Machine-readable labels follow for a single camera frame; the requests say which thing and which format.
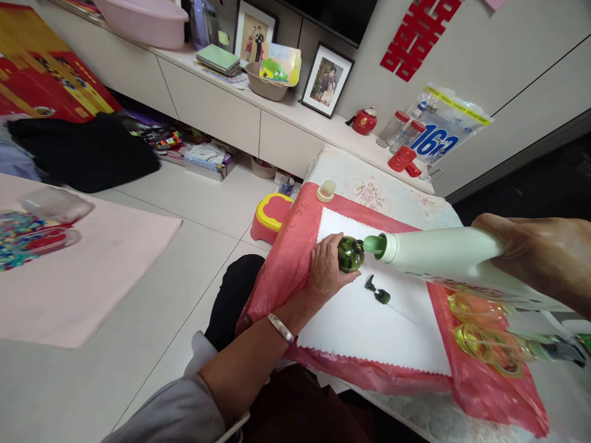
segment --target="picture frame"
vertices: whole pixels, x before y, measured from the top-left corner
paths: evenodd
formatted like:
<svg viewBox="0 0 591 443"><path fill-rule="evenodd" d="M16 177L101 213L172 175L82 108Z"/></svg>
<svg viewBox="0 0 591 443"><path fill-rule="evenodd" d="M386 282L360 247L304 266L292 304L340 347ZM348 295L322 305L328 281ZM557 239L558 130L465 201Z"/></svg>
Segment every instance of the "picture frame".
<svg viewBox="0 0 591 443"><path fill-rule="evenodd" d="M273 43L279 28L279 18L247 0L238 0L234 25L234 55L240 57L243 68L260 60L263 41Z"/></svg>
<svg viewBox="0 0 591 443"><path fill-rule="evenodd" d="M302 104L331 119L354 64L352 58L318 42Z"/></svg>

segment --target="silver bangle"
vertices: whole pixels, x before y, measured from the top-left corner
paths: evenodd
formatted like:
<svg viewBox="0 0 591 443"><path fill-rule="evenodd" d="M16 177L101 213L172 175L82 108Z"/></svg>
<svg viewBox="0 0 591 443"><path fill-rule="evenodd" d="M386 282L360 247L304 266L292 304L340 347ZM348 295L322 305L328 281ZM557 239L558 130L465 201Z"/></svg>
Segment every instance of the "silver bangle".
<svg viewBox="0 0 591 443"><path fill-rule="evenodd" d="M273 314L269 314L267 318L269 319L271 324L275 326L275 329L279 331L283 338L285 338L285 341L291 345L294 342L294 336L289 331L289 329L287 329L287 327L283 324L283 322Z"/></svg>

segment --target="red teapot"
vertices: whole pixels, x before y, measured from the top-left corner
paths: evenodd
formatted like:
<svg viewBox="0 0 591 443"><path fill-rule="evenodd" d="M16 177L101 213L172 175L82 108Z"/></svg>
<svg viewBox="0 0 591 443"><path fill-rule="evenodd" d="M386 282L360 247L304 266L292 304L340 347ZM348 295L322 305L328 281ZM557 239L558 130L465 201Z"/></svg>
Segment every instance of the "red teapot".
<svg viewBox="0 0 591 443"><path fill-rule="evenodd" d="M361 135L367 135L374 130L376 124L377 111L374 109L374 105L371 105L369 108L357 111L353 121L353 129Z"/></svg>

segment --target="hand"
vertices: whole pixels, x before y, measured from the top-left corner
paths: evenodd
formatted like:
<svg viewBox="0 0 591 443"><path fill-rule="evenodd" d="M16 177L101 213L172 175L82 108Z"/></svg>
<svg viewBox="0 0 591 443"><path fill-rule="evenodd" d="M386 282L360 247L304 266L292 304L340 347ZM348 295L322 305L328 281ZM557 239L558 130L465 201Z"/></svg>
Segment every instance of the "hand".
<svg viewBox="0 0 591 443"><path fill-rule="evenodd" d="M482 214L472 226L490 232L505 244L505 254L491 260L497 268L577 311L581 298L591 300L588 221Z"/></svg>
<svg viewBox="0 0 591 443"><path fill-rule="evenodd" d="M341 274L337 248L343 233L331 234L312 250L312 267L307 289L317 301L325 304L340 289L361 275L359 271Z"/></svg>

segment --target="small stool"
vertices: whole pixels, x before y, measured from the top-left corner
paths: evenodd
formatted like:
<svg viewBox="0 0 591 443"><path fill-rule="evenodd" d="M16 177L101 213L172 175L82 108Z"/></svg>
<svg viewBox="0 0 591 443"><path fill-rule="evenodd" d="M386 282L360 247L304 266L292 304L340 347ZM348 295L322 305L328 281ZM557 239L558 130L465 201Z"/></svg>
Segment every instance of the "small stool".
<svg viewBox="0 0 591 443"><path fill-rule="evenodd" d="M255 241L264 240L270 244L275 243L283 220L293 202L293 199L283 194L269 194L263 198L254 213L251 238Z"/></svg>

